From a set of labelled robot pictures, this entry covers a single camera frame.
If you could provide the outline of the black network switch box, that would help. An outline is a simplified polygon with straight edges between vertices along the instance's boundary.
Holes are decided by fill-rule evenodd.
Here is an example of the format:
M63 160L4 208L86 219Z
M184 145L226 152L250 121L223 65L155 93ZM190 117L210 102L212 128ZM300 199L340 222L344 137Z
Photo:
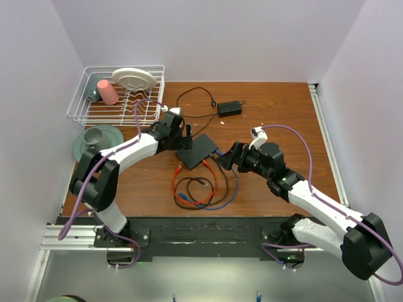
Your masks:
M189 170L194 169L198 164L218 150L217 144L205 133L193 140L192 148L176 152L177 158Z

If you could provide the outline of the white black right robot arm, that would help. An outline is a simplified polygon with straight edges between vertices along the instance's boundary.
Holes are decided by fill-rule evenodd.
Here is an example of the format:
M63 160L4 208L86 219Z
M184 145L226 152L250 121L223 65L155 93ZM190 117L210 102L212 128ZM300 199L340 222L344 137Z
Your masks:
M239 172L253 172L266 179L277 197L298 206L318 219L294 215L280 232L287 247L306 243L340 258L354 276L367 280L392 256L393 248L377 215L362 215L310 186L303 176L289 169L284 155L275 143L259 148L236 142L217 159L223 169L236 165Z

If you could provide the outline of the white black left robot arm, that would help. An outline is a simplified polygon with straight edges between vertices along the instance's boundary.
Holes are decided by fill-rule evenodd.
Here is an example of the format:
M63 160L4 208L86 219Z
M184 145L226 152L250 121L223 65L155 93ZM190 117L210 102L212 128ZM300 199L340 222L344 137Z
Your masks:
M116 204L119 175L143 159L164 151L189 150L191 125L186 124L181 108L165 112L161 121L141 130L133 139L116 147L86 150L71 179L69 191L93 211L105 226L108 239L123 247L133 239L131 226Z

